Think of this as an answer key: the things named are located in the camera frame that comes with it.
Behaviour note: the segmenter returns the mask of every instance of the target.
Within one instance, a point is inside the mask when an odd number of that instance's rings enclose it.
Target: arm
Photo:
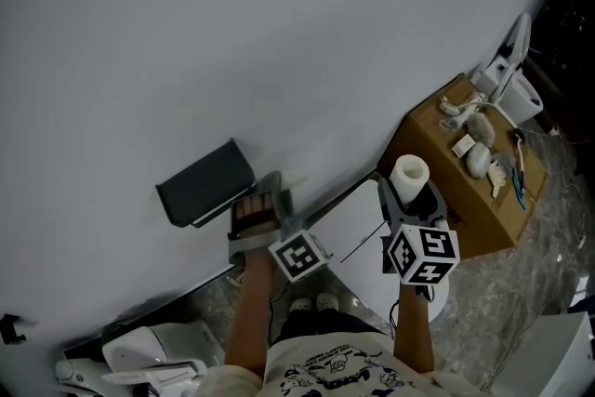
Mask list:
[[[428,301],[411,285],[401,284],[393,354],[419,374],[434,370]]]
[[[233,316],[225,364],[239,365],[264,377],[269,333],[269,299],[274,263],[269,250],[246,253],[244,285]]]

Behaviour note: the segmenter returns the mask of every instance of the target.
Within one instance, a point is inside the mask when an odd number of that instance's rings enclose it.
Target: floor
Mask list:
[[[534,123],[527,127],[540,131]],[[543,134],[527,132],[526,136],[549,172],[534,218],[515,249],[460,263],[451,275],[446,306],[431,323],[437,366],[458,372],[477,386],[490,382],[518,336],[537,315],[567,307],[579,278],[595,271],[595,201],[583,178],[574,176],[572,146]],[[585,243],[579,248],[583,237]],[[152,319],[162,322],[166,316],[170,320],[175,316],[189,321],[200,317],[225,347],[239,297],[236,279],[240,273],[230,271],[154,313]],[[595,283],[587,283],[587,288],[590,285],[595,288]],[[315,298],[322,291],[334,292],[343,311],[390,332],[388,324],[332,272],[321,270],[290,287],[274,303],[273,337],[294,298]]]

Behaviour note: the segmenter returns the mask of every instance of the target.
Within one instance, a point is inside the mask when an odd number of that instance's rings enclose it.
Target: leg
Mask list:
[[[316,334],[316,315],[312,311],[295,310],[289,313],[279,337],[274,340],[274,346],[278,342],[285,341],[292,337],[314,336]]]
[[[318,313],[318,334],[328,333],[380,333],[372,325],[346,312],[331,308]]]

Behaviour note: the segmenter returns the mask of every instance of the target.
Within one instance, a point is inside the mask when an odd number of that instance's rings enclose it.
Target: person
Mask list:
[[[268,194],[245,198],[237,218],[271,208]],[[241,233],[254,236],[271,223]],[[269,300],[275,262],[268,249],[245,253],[244,283],[231,326],[225,364],[210,368],[197,397],[478,396],[463,377],[434,370],[428,302],[401,285],[394,344],[373,326],[338,310],[322,293],[290,308],[281,334],[268,349]]]

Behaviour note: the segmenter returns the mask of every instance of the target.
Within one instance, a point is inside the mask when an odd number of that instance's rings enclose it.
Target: shoe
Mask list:
[[[338,311],[338,298],[332,293],[321,293],[316,297],[316,310],[335,310]]]
[[[291,312],[291,311],[312,311],[311,299],[307,299],[307,298],[296,299],[293,303],[291,303],[289,312]]]

